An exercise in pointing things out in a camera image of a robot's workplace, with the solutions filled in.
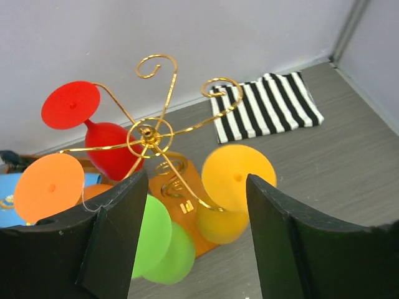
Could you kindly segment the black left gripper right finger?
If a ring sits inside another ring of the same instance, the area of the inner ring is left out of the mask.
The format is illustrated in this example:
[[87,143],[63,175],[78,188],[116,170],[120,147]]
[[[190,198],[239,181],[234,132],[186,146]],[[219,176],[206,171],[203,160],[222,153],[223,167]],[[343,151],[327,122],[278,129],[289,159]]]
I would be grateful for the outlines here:
[[398,222],[365,227],[246,180],[263,298],[397,298]]

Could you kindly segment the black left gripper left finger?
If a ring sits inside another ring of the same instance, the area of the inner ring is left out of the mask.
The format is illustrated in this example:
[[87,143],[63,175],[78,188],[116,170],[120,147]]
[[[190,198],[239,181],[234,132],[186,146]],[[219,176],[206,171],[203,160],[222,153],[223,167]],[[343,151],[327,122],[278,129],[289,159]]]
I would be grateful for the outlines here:
[[126,298],[148,176],[117,185],[36,225],[1,230],[2,298]]

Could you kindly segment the green plastic wine glass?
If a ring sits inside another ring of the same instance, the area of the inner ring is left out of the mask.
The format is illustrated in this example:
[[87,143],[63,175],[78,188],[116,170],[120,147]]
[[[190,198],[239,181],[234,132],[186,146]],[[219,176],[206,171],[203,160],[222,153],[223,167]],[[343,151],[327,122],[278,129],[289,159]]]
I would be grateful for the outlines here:
[[191,236],[171,220],[164,204],[147,196],[132,278],[164,285],[184,279],[195,261]]

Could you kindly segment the orange plastic wine glass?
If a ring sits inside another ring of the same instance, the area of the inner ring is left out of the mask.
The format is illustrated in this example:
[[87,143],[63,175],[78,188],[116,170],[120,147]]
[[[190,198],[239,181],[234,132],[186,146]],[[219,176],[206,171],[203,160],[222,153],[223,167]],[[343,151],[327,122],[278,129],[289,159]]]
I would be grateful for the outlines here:
[[30,224],[66,211],[90,200],[112,186],[85,187],[85,173],[79,161],[68,154],[41,157],[21,175],[14,191],[14,208]]

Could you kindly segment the yellow plastic wine glass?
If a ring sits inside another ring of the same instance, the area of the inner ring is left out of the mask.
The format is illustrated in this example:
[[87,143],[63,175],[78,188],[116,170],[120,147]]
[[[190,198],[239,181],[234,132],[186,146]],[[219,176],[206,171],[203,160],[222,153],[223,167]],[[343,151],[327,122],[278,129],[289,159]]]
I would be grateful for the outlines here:
[[245,145],[226,145],[206,158],[201,179],[206,195],[204,202],[220,211],[199,206],[197,227],[200,234],[215,244],[237,240],[249,224],[246,178],[259,176],[274,187],[276,172],[271,162],[256,149]]

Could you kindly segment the red plastic wine glass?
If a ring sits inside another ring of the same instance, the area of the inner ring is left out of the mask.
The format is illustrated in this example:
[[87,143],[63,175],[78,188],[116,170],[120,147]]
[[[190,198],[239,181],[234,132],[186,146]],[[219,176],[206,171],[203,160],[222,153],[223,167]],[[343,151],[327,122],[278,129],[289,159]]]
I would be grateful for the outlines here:
[[[90,117],[100,104],[97,85],[87,81],[67,83],[54,90],[45,100],[41,117],[44,123],[56,130],[68,130],[85,124],[85,147],[104,147],[126,143],[128,131],[110,122],[94,123]],[[122,148],[88,151],[93,165],[107,178],[121,181],[137,163],[136,171],[142,169],[143,161],[124,146]]]

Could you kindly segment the gold wire glass rack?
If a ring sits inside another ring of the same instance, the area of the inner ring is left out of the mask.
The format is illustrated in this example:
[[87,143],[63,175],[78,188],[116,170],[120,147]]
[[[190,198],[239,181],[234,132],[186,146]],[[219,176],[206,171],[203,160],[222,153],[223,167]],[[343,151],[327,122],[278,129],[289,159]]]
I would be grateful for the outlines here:
[[[193,130],[197,130],[198,128],[201,128],[202,126],[205,126],[205,124],[210,123],[212,121],[215,121],[217,119],[220,119],[221,117],[225,116],[227,113],[233,111],[242,101],[243,99],[243,90],[241,88],[241,86],[233,79],[230,78],[212,78],[210,80],[208,80],[206,83],[204,83],[204,85],[201,88],[201,93],[203,94],[204,97],[206,98],[212,98],[212,97],[222,97],[223,95],[225,95],[224,92],[217,92],[217,93],[207,93],[206,92],[206,87],[213,83],[213,82],[218,82],[218,81],[224,81],[224,82],[229,82],[231,83],[233,86],[238,88],[238,96],[233,100],[233,103],[230,104],[230,106],[228,106],[227,108],[224,108],[224,110],[222,110],[221,112],[219,112],[218,114],[216,114],[216,116],[212,116],[211,118],[205,119],[202,122],[193,125],[191,127],[179,130],[179,131],[173,131],[172,127],[170,126],[170,124],[164,120],[165,117],[165,113],[169,107],[170,104],[170,100],[171,100],[171,96],[173,94],[174,91],[174,87],[175,87],[175,83],[176,83],[176,79],[177,79],[177,75],[178,75],[178,64],[176,62],[176,60],[170,56],[170,55],[166,55],[166,54],[153,54],[153,55],[149,55],[147,57],[144,57],[137,65],[136,67],[136,74],[142,78],[142,79],[148,79],[153,77],[158,70],[160,69],[161,65],[157,64],[154,68],[154,71],[148,75],[143,75],[140,72],[140,67],[148,60],[150,59],[155,59],[155,58],[164,58],[164,59],[168,59],[169,61],[171,61],[171,63],[173,64],[173,75],[171,78],[171,83],[170,83],[170,87],[169,87],[169,91],[168,94],[166,96],[166,101],[164,104],[164,107],[161,111],[161,115],[158,118],[144,118],[140,121],[135,121],[131,115],[127,112],[127,110],[122,106],[122,104],[119,102],[119,100],[115,97],[115,95],[109,90],[108,87],[106,87],[104,84],[102,83],[97,83],[97,82],[89,82],[89,81],[75,81],[75,82],[69,82],[61,87],[59,87],[56,90],[56,93],[60,90],[61,92],[61,99],[69,99],[69,98],[73,98],[76,100],[83,100],[83,104],[86,103],[90,103],[94,105],[94,108],[84,108],[85,113],[88,116],[81,116],[80,118],[82,120],[79,120],[77,122],[77,125],[81,124],[81,123],[85,123],[88,131],[87,134],[89,132],[91,132],[90,130],[90,126],[95,126],[95,125],[101,125],[103,123],[93,123],[90,121],[90,117],[92,114],[94,114],[94,112],[97,110],[97,107],[100,103],[100,92],[99,92],[99,88],[102,88],[103,90],[105,90],[105,92],[108,93],[108,95],[110,96],[110,98],[115,102],[115,104],[119,107],[119,109],[125,114],[125,116],[130,120],[130,122],[132,123],[132,127],[130,128],[130,131],[126,131],[125,129],[122,130],[121,126],[115,125],[113,123],[104,123],[103,126],[107,125],[107,130],[110,132],[110,134],[108,134],[109,136],[123,136],[125,138],[125,140],[123,141],[123,143],[120,144],[104,144],[102,146],[99,146],[97,143],[95,144],[96,146],[86,146],[84,148],[74,148],[74,149],[65,149],[60,151],[60,153],[72,153],[72,152],[91,152],[91,151],[99,151],[99,152],[104,152],[104,151],[111,151],[111,150],[120,150],[120,149],[125,149],[129,150],[129,154],[128,155],[129,158],[131,157],[136,157],[134,160],[134,163],[132,164],[132,167],[129,168],[128,171],[126,171],[126,175],[123,178],[128,177],[129,175],[131,175],[134,171],[138,171],[139,166],[142,164],[142,162],[145,159],[152,159],[158,156],[162,156],[165,160],[165,162],[162,162],[161,164],[159,164],[156,167],[156,173],[157,176],[168,176],[171,174],[173,174],[170,179],[168,181],[165,181],[164,185],[162,185],[161,187],[161,193],[162,193],[162,197],[166,198],[167,196],[169,197],[174,197],[174,198],[185,198],[183,197],[182,194],[180,193],[168,193],[169,191],[173,191],[173,192],[180,192],[183,189],[186,190],[186,192],[188,192],[188,194],[190,195],[188,200],[191,202],[191,204],[183,204],[181,205],[182,208],[182,212],[189,212],[186,208],[189,207],[192,211],[196,211],[196,208],[198,206],[202,206],[203,209],[207,209],[209,211],[214,211],[214,212],[225,212],[225,209],[223,209],[222,207],[219,206],[211,206],[209,205],[207,202],[205,202],[204,200],[202,200],[202,198],[198,197],[197,194],[195,194],[194,190],[192,190],[192,188],[190,187],[190,185],[188,184],[188,182],[185,180],[185,178],[183,177],[183,174],[185,173],[185,171],[187,169],[189,170],[193,170],[193,166],[191,164],[189,164],[189,161],[180,153],[177,152],[173,152],[170,151],[170,146],[172,144],[173,138],[175,135],[181,135],[184,133],[189,133]],[[154,126],[145,126],[144,122],[145,121],[150,121],[150,120],[156,120],[157,123]],[[159,127],[161,125],[161,123],[164,123],[168,128],[169,128],[169,133],[167,134],[160,134],[159,133]],[[66,128],[72,128],[75,127],[77,125],[65,125]],[[130,141],[130,137],[132,135],[132,131],[134,129],[137,129],[139,131],[139,133],[141,134],[141,139],[136,140],[136,141]],[[159,144],[161,143],[161,140],[163,138],[169,138],[169,142],[168,144],[165,146],[164,149],[160,149],[159,148]],[[133,146],[138,146],[140,145],[142,147],[142,153],[136,152],[133,149]],[[152,150],[153,155],[145,155],[145,153],[147,152],[147,150]],[[209,252],[210,250],[213,250],[214,248],[216,248],[218,245],[214,244],[208,240],[205,240],[205,238],[203,236],[200,236],[200,232],[197,228],[195,228],[194,226],[194,220],[192,221],[192,224],[189,224],[189,220],[183,220],[182,225],[183,228],[188,228],[188,233],[189,235],[193,238],[194,241],[194,245],[195,245],[195,250],[196,250],[196,255],[195,257],[200,257],[203,254]]]

